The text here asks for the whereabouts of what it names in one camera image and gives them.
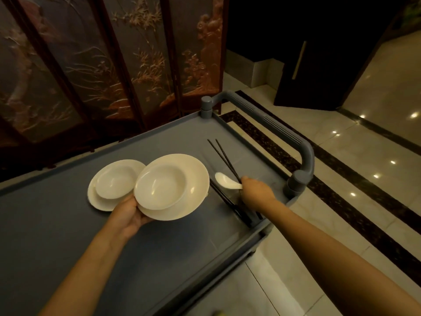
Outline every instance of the black floor stripe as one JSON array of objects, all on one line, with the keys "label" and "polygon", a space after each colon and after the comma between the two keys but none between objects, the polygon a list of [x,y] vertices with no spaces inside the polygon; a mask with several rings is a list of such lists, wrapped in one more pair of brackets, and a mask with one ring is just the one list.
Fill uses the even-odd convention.
[{"label": "black floor stripe", "polygon": [[250,96],[245,94],[243,91],[237,91],[236,92],[241,97],[248,100],[250,103],[254,104],[258,108],[260,108],[262,111],[269,114],[271,117],[273,117],[275,120],[277,120],[279,123],[285,125],[298,135],[300,135],[302,138],[306,139],[314,150],[314,155],[321,160],[324,164],[329,166],[332,170],[334,170],[336,173],[338,173],[340,176],[342,176],[344,179],[346,179],[348,182],[350,182],[352,185],[354,185],[357,189],[365,193],[367,196],[369,196],[372,200],[376,201],[378,204],[380,204],[382,207],[384,207],[387,211],[392,213],[395,217],[399,218],[401,221],[406,223],[408,226],[410,226],[413,230],[418,232],[418,234],[421,234],[421,217],[413,212],[410,208],[399,202],[397,199],[393,198],[389,194],[387,194],[385,191],[383,191],[381,188],[367,180],[362,175],[358,174],[355,170],[351,169],[348,165],[341,162],[339,159],[331,155],[330,153],[326,152],[323,148],[318,146],[316,143],[310,141],[307,137],[302,135],[300,132],[298,132],[296,129],[291,127],[286,122],[282,121],[279,117],[277,117],[275,114],[273,114],[271,111],[268,111],[264,106],[261,106],[258,102],[253,100]]},{"label": "black floor stripe", "polygon": [[369,130],[372,130],[373,132],[376,132],[377,134],[380,134],[381,136],[388,138],[392,142],[395,142],[396,144],[399,144],[400,146],[418,154],[421,155],[421,146],[408,141],[406,138],[403,138],[399,135],[396,135],[392,133],[391,131],[388,131],[385,128],[382,128],[381,126],[378,126],[377,124],[374,124],[373,122],[370,122],[369,120],[363,119],[362,117],[359,117],[358,115],[352,113],[351,111],[348,111],[346,109],[339,109],[339,113],[342,115],[350,118],[351,120],[360,123],[363,127],[368,128]]},{"label": "black floor stripe", "polygon": [[[300,163],[296,159],[291,157],[237,111],[226,113],[221,118],[225,122],[235,122],[235,124],[290,172],[300,168]],[[417,283],[418,286],[421,286],[421,262],[417,258],[316,176],[313,177],[308,188],[350,224],[361,236],[391,260],[401,271]]]}]

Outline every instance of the dark door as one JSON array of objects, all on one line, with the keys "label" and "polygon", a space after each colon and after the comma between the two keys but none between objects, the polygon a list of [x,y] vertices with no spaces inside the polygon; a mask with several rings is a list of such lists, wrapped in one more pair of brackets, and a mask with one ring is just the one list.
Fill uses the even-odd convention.
[{"label": "dark door", "polygon": [[[318,110],[340,107],[393,19],[409,0],[334,0],[305,5],[275,105]],[[297,21],[291,15],[290,22]]]}]

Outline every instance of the person's left hand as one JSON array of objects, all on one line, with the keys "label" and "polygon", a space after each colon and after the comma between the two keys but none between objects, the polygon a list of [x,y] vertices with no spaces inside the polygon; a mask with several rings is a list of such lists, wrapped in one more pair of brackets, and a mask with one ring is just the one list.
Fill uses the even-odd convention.
[{"label": "person's left hand", "polygon": [[103,230],[111,238],[118,237],[127,242],[142,225],[152,220],[152,218],[140,212],[137,208],[136,199],[133,194],[130,194],[114,208]]}]

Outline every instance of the spoon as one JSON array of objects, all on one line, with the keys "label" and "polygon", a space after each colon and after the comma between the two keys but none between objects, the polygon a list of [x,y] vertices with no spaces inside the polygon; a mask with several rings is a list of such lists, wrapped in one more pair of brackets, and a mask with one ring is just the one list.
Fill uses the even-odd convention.
[{"label": "spoon", "polygon": [[215,179],[219,185],[230,190],[242,190],[243,185],[230,179],[227,175],[221,172],[215,173]]}]

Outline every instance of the person's right arm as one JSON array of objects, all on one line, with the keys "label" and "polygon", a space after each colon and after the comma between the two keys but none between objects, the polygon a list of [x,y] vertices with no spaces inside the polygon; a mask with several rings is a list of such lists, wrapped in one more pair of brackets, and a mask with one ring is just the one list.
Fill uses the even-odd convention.
[{"label": "person's right arm", "polygon": [[421,315],[421,305],[413,297],[359,255],[276,200],[269,186],[247,177],[241,181],[244,203],[278,228],[343,315]]}]

